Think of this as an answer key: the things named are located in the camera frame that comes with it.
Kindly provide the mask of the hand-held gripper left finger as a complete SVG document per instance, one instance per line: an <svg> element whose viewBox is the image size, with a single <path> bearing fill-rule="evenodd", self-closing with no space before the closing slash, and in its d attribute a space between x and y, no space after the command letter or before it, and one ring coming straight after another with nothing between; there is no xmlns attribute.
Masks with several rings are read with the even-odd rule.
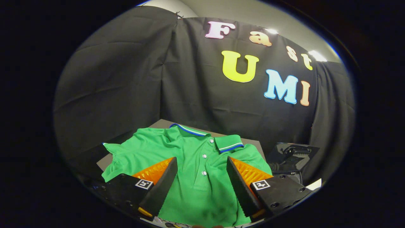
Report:
<svg viewBox="0 0 405 228"><path fill-rule="evenodd" d="M177 173L178 161L171 157L133 175L120 174L106 183L108 199L126 213L152 221Z"/></svg>

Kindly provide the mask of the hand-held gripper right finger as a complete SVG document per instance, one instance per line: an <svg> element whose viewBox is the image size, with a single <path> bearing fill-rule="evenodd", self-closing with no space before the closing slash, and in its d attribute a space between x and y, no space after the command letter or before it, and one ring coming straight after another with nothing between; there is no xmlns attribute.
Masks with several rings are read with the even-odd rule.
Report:
<svg viewBox="0 0 405 228"><path fill-rule="evenodd" d="M227 174L245 216L252 222L283 214L313 193L285 174L270 175L233 157L227 158Z"/></svg>

